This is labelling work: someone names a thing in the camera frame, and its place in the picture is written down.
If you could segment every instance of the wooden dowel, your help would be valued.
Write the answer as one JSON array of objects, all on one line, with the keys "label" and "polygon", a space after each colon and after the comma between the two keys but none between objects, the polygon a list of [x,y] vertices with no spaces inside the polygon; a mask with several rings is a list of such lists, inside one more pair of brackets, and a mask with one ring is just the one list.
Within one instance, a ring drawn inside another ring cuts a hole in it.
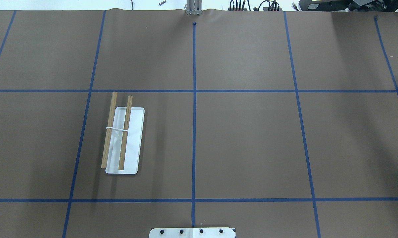
[{"label": "wooden dowel", "polygon": [[[117,104],[117,92],[112,92],[112,99],[111,99],[111,107],[109,109],[109,117],[108,117],[108,126],[112,127],[114,124],[114,116],[115,116],[115,108]],[[103,155],[102,155],[102,167],[106,168],[108,164],[108,154],[109,154],[109,146],[111,143],[111,134],[112,129],[106,129],[106,136],[105,136],[105,146],[103,147]]]},{"label": "wooden dowel", "polygon": [[[127,110],[125,112],[125,120],[124,120],[124,130],[128,130],[130,125],[130,116],[131,116],[131,106],[133,104],[133,96],[128,96],[127,102]],[[118,170],[124,170],[124,163],[125,163],[125,151],[127,148],[127,137],[128,132],[122,132],[122,145],[121,145],[121,153],[120,153],[120,164]]]}]

